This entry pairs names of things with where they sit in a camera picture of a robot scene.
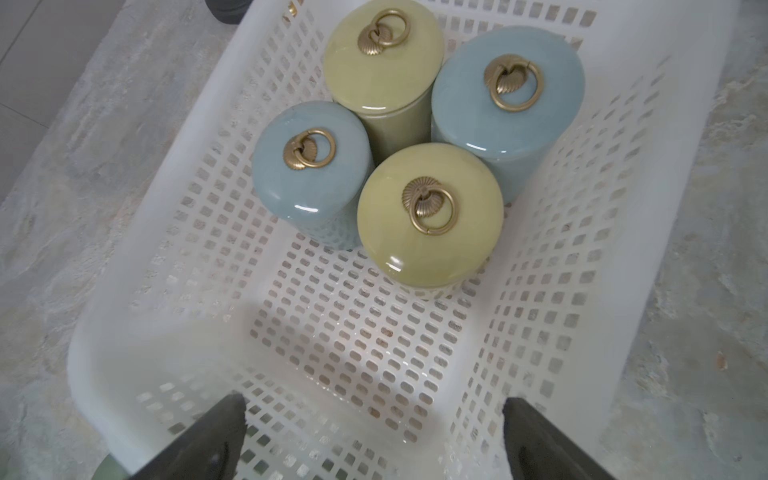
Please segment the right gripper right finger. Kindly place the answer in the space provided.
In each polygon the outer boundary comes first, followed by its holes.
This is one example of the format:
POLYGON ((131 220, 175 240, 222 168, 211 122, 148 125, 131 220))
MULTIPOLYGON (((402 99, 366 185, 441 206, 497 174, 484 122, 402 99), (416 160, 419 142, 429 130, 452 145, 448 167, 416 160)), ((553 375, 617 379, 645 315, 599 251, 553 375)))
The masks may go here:
POLYGON ((503 406, 507 461, 514 479, 615 480, 527 400, 503 406))

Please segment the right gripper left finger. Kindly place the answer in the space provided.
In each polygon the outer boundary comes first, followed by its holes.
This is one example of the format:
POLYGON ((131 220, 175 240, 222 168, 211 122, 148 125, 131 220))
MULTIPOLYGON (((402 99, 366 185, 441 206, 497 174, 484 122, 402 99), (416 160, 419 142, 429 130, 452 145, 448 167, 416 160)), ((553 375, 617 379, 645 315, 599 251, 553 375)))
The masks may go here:
POLYGON ((242 394, 225 396, 130 479, 234 479, 246 436, 245 413, 242 394))

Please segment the white plastic basket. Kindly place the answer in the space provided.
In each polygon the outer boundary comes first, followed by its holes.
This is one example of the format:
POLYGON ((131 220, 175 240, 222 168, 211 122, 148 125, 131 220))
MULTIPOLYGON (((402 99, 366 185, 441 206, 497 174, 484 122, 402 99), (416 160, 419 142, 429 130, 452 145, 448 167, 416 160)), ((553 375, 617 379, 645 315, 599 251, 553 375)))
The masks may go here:
POLYGON ((71 395, 130 471, 232 392, 241 479, 508 478, 510 396, 597 446, 738 3, 430 2, 447 53, 528 25, 569 42, 586 76, 495 251, 441 298, 321 246, 252 190, 267 123, 329 98, 322 53, 354 8, 251 4, 77 323, 71 395))

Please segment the yellow tea canister front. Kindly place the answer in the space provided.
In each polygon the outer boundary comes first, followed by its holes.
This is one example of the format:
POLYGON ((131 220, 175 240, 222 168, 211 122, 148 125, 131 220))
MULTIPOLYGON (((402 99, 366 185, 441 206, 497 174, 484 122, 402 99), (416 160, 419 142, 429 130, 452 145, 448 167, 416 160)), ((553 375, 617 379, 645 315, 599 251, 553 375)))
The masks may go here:
POLYGON ((424 299, 450 294, 486 263, 503 219, 490 169, 445 143, 388 157, 366 181, 357 209, 367 256, 398 287, 424 299))

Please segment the blue tea canister front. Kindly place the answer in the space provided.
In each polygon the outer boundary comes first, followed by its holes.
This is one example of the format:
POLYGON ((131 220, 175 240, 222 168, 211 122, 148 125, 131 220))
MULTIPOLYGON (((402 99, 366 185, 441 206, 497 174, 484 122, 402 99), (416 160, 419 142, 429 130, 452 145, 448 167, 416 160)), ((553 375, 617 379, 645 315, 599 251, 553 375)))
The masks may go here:
POLYGON ((274 215, 337 250, 361 245, 357 207, 374 170, 361 120, 341 105, 310 101, 276 116, 252 155, 256 195, 274 215))

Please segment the green tea canister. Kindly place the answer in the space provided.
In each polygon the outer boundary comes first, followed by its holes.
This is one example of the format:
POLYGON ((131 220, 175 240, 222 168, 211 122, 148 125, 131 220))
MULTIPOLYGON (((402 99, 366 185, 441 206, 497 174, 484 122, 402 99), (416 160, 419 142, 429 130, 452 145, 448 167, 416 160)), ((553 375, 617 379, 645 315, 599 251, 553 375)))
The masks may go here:
POLYGON ((93 473, 92 480, 128 480, 130 473, 112 456, 107 455, 93 473))

